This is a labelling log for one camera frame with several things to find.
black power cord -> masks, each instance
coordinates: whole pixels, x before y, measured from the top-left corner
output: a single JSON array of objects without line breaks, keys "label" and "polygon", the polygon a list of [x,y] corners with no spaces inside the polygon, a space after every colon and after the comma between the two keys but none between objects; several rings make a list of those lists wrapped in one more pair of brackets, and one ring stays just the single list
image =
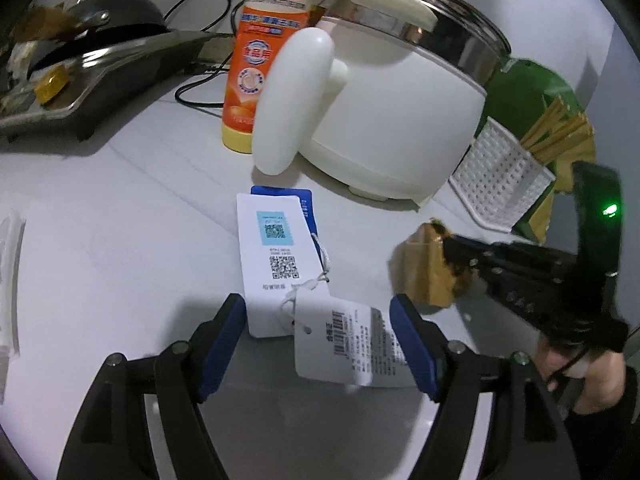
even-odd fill
[{"label": "black power cord", "polygon": [[[234,33],[234,36],[238,35],[238,26],[236,25],[236,14],[238,13],[238,9],[240,9],[243,5],[244,5],[245,0],[241,0],[240,2],[238,2],[236,4],[236,6],[233,8],[233,10],[231,11],[231,30]],[[228,7],[225,11],[224,16],[226,16],[226,13],[228,12]],[[186,99],[183,99],[181,96],[182,94],[184,94],[185,92],[196,88],[196,86],[200,86],[200,85],[204,85],[204,83],[208,83],[209,81],[217,78],[220,74],[225,74],[228,73],[229,70],[224,68],[224,66],[226,65],[226,63],[228,63],[228,61],[231,59],[231,56],[233,55],[233,53],[229,54],[228,56],[226,56],[226,59],[221,62],[216,69],[208,76],[206,76],[203,79],[199,79],[198,81],[193,81],[191,83],[187,83],[185,85],[182,85],[180,87],[178,87],[178,89],[175,91],[174,94],[174,98],[177,102],[179,102],[181,105],[184,106],[188,106],[189,108],[222,108],[225,104],[224,102],[221,103],[201,103],[201,102],[197,102],[197,101],[187,101]]]},{"label": "black power cord", "polygon": [[575,365],[580,359],[582,359],[585,355],[587,355],[587,353],[589,352],[590,348],[588,348],[587,346],[585,346],[584,348],[582,348],[572,359],[569,360],[569,362],[567,362],[564,366],[558,368],[558,370],[556,370],[555,372],[553,372],[548,380],[546,381],[546,384],[550,384],[552,381],[558,381],[560,379],[560,377],[562,377],[564,375],[564,373],[571,368],[573,365]]},{"label": "black power cord", "polygon": [[231,59],[231,56],[233,55],[233,53],[229,54],[228,56],[226,56],[226,59],[220,63],[217,68],[208,76],[206,76],[204,79],[199,79],[198,81],[193,81],[191,83],[187,83],[186,85],[182,85],[180,87],[178,87],[178,89],[175,91],[174,97],[175,100],[178,101],[181,105],[185,105],[188,106],[189,108],[222,108],[224,105],[224,102],[222,103],[199,103],[197,101],[187,101],[185,99],[183,99],[182,97],[180,97],[182,94],[184,94],[185,92],[196,88],[196,86],[200,86],[200,85],[204,85],[204,83],[208,83],[209,81],[211,81],[212,79],[217,78],[220,74],[225,74],[228,73],[229,70],[224,68],[224,65],[226,63],[228,63],[228,61]]},{"label": "black power cord", "polygon": [[[169,11],[164,15],[164,20],[166,21],[166,19],[171,15],[171,13],[174,12],[175,9],[180,7],[186,1],[187,0],[180,0],[171,9],[169,9]],[[229,13],[229,9],[231,9],[231,0],[226,0],[226,8],[225,8],[224,12],[222,12],[222,14],[220,14],[215,19],[215,21],[209,23],[209,25],[207,25],[205,28],[203,28],[202,31],[203,32],[207,32],[210,28],[215,27],[218,23],[220,23],[222,20],[224,20],[225,16],[228,15],[228,13]]]}]

green led light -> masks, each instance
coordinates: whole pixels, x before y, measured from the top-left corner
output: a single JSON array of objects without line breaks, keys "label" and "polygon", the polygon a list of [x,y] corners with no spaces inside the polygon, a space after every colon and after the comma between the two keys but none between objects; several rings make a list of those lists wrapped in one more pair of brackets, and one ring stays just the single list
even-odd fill
[{"label": "green led light", "polygon": [[602,212],[602,214],[604,216],[608,216],[609,218],[613,218],[617,212],[618,212],[618,206],[616,204],[611,204]]}]

brown paper bag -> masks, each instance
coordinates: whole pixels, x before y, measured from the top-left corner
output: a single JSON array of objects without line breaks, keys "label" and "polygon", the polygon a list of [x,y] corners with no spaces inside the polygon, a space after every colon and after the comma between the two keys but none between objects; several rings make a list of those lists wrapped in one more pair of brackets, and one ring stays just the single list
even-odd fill
[{"label": "brown paper bag", "polygon": [[444,259],[442,241],[450,233],[437,220],[422,224],[404,244],[404,293],[414,303],[445,308],[471,284],[469,268]]}]

white countertop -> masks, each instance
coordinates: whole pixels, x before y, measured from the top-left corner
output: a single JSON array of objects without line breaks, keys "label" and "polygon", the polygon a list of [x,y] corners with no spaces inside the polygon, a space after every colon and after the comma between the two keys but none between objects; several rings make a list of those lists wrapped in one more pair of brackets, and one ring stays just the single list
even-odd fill
[{"label": "white countertop", "polygon": [[[189,94],[222,100],[219,78]],[[0,423],[39,480],[52,480],[66,437],[99,367],[119,351],[157,354],[242,293],[236,194],[253,184],[313,192],[333,296],[388,308],[398,247],[436,217],[452,231],[494,241],[444,186],[420,211],[353,196],[301,157],[278,177],[224,148],[215,110],[176,104],[177,81],[107,120],[88,141],[29,136],[0,144],[0,219],[26,218],[18,270],[20,355],[10,365]],[[433,319],[449,338],[485,353],[531,351],[535,332],[476,283]],[[462,478],[474,478],[490,408],[483,394]],[[163,479],[175,478],[159,417],[150,432]],[[405,479],[436,406],[417,389],[307,381],[291,338],[242,335],[220,391],[202,406],[233,480]]]}]

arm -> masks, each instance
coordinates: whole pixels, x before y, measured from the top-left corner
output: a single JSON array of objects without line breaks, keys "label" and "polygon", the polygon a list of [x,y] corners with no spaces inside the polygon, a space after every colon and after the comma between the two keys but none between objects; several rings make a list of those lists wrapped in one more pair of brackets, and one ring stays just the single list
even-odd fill
[{"label": "arm", "polygon": [[[571,354],[552,348],[541,336],[535,356],[543,379],[558,370]],[[583,480],[597,478],[622,447],[631,427],[638,384],[635,371],[625,365],[622,354],[605,351],[594,355],[584,375],[582,395],[565,426]]]}]

